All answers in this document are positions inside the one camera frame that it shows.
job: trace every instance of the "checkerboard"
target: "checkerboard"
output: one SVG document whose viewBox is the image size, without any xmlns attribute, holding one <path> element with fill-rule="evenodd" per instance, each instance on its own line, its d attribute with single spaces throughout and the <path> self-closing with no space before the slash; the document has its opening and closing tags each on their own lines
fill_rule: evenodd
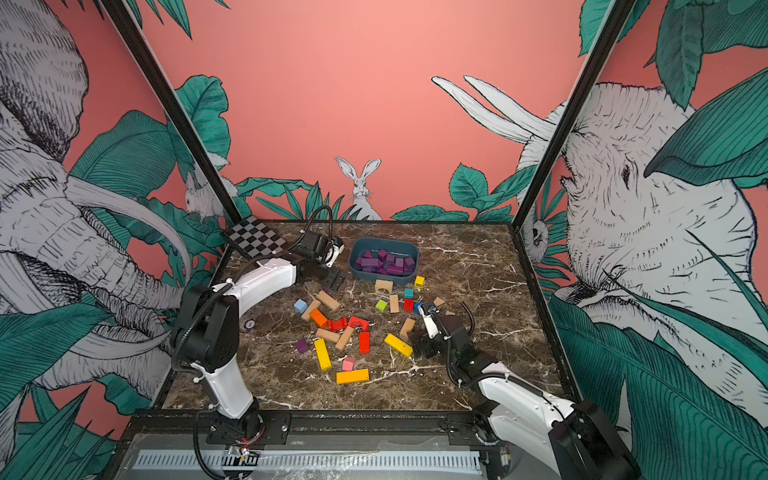
<svg viewBox="0 0 768 480">
<path fill-rule="evenodd" d="M 261 220 L 250 216 L 224 232 L 232 247 L 246 258 L 280 252 L 286 242 Z"/>
</svg>

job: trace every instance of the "elephant ear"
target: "elephant ear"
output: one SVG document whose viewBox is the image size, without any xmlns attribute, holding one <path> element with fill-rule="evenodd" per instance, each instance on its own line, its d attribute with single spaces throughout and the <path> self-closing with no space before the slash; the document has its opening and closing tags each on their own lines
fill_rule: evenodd
<svg viewBox="0 0 768 480">
<path fill-rule="evenodd" d="M 0 101 L 63 161 L 78 134 L 88 73 L 69 31 L 42 0 L 0 8 Z"/>
</svg>

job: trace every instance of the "elephant eye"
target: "elephant eye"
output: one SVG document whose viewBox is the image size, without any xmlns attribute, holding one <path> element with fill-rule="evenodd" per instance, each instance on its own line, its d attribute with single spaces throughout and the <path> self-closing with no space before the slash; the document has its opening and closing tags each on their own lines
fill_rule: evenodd
<svg viewBox="0 0 768 480">
<path fill-rule="evenodd" d="M 621 171 L 621 179 L 624 180 L 624 186 L 629 190 L 629 165 L 624 165 L 624 169 Z"/>
</svg>

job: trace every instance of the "rabbit ear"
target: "rabbit ear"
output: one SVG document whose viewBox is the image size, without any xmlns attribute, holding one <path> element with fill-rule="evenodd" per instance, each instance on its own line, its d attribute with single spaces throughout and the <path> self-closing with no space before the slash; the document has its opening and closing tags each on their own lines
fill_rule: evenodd
<svg viewBox="0 0 768 480">
<path fill-rule="evenodd" d="M 341 168 L 342 173 L 353 180 L 357 180 L 357 171 L 350 162 L 344 160 L 341 157 L 334 158 L 336 159 L 336 163 L 339 164 L 339 168 Z"/>
<path fill-rule="evenodd" d="M 362 175 L 360 178 L 367 178 L 370 174 L 376 171 L 382 164 L 382 161 L 378 158 L 374 158 L 366 164 L 366 167 L 362 169 Z"/>
</svg>

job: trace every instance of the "light blue block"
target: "light blue block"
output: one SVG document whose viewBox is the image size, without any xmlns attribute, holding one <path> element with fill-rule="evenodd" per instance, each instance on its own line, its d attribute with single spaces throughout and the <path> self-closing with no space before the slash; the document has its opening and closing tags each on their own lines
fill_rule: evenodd
<svg viewBox="0 0 768 480">
<path fill-rule="evenodd" d="M 293 308 L 295 308 L 296 311 L 299 312 L 299 315 L 301 315 L 302 313 L 306 312 L 307 305 L 304 300 L 299 298 L 296 303 L 293 304 Z"/>
</svg>

